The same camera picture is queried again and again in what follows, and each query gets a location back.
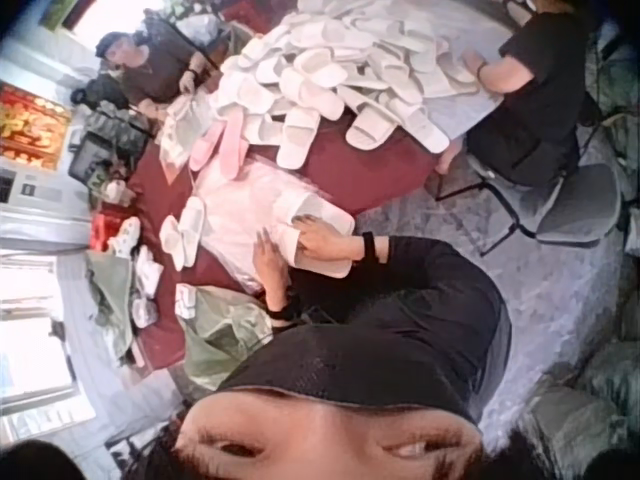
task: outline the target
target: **poster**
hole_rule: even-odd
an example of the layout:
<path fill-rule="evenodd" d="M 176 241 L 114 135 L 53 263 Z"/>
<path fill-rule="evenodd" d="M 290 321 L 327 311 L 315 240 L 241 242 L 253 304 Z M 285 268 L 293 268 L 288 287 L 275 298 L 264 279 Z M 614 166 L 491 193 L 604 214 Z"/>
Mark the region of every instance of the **poster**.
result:
<path fill-rule="evenodd" d="M 0 155 L 56 170 L 71 112 L 62 105 L 0 82 Z"/>

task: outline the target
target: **hand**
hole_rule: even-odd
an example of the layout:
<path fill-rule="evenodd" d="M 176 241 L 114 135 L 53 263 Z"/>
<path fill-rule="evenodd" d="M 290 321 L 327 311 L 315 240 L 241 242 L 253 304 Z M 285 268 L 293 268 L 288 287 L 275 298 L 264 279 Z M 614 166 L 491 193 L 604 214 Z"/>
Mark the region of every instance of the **hand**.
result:
<path fill-rule="evenodd" d="M 300 230 L 302 252 L 316 260 L 358 260 L 358 254 L 364 250 L 361 238 L 345 237 L 332 225 L 311 215 L 293 219 L 293 226 Z"/>
<path fill-rule="evenodd" d="M 462 52 L 462 61 L 467 69 L 475 76 L 478 75 L 478 69 L 486 62 L 485 58 L 473 48 L 467 48 Z"/>
<path fill-rule="evenodd" d="M 180 91 L 184 94 L 192 95 L 196 93 L 196 75 L 191 70 L 187 70 L 180 79 Z"/>
<path fill-rule="evenodd" d="M 258 233 L 253 245 L 253 266 L 264 286 L 269 308 L 274 311 L 284 308 L 289 286 L 289 266 L 266 230 Z M 280 308 L 273 308 L 272 302 L 269 301 L 270 297 L 275 300 L 273 303 L 281 303 L 281 300 L 285 303 Z"/>

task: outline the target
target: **black wristband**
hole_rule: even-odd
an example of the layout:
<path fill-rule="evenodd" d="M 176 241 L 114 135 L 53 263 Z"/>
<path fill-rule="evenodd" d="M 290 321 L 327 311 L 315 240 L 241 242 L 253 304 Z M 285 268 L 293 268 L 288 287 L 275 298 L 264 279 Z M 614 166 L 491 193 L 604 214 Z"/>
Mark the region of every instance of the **black wristband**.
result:
<path fill-rule="evenodd" d="M 376 241 L 373 233 L 364 232 L 362 234 L 364 239 L 364 258 L 362 262 L 365 264 L 378 263 L 378 256 L 376 255 Z"/>
<path fill-rule="evenodd" d="M 293 322 L 300 316 L 300 297 L 293 295 L 289 299 L 289 304 L 279 312 L 273 312 L 267 308 L 267 315 L 273 320 L 284 320 Z"/>

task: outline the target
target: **eye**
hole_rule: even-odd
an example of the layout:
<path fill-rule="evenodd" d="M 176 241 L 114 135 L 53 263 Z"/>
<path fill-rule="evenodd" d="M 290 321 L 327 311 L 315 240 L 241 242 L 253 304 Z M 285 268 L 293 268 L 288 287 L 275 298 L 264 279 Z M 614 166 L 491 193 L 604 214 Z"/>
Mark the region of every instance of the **eye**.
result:
<path fill-rule="evenodd" d="M 227 455 L 241 458 L 255 458 L 262 453 L 259 449 L 236 442 L 218 441 L 213 445 Z"/>

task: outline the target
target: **black hair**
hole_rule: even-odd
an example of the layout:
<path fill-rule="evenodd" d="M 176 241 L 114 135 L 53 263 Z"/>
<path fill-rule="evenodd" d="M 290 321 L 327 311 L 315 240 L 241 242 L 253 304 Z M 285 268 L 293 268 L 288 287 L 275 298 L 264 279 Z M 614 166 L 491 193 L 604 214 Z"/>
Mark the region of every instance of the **black hair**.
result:
<path fill-rule="evenodd" d="M 27 440 L 0 451 L 0 478 L 85 480 L 75 463 L 60 448 L 40 440 Z"/>
<path fill-rule="evenodd" d="M 106 58 L 107 52 L 111 48 L 111 46 L 120 40 L 122 37 L 128 37 L 128 33 L 124 32 L 111 32 L 107 33 L 96 45 L 96 57 L 98 58 Z"/>

